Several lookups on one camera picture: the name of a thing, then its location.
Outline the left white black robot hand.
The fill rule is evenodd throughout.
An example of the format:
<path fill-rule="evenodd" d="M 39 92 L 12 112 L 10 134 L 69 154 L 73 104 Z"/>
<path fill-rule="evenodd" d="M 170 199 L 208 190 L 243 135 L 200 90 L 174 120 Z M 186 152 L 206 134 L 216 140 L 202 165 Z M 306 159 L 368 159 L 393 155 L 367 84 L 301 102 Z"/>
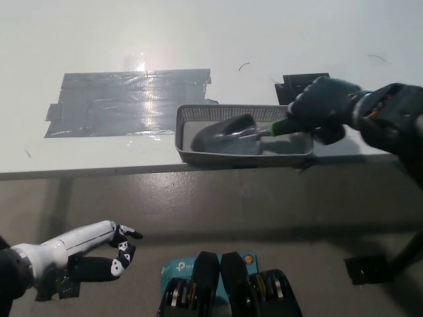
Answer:
<path fill-rule="evenodd" d="M 143 235 L 133 228 L 119 225 L 114 221 L 100 221 L 65 232 L 42 244 L 17 244 L 11 247 L 28 268 L 34 284 L 41 282 L 54 269 L 64 269 L 75 257 L 109 244 L 120 251 L 129 249 L 127 237 L 141 240 Z"/>

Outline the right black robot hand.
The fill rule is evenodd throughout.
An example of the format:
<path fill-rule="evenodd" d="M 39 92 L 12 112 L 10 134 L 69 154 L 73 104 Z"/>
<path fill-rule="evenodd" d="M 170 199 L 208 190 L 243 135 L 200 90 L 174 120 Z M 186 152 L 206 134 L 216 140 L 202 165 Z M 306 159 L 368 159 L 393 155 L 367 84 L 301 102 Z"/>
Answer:
<path fill-rule="evenodd" d="M 345 137 L 344 126 L 352 123 L 354 106 L 364 92 L 353 83 L 319 77 L 291 103 L 288 117 L 318 142 L 331 145 Z"/>

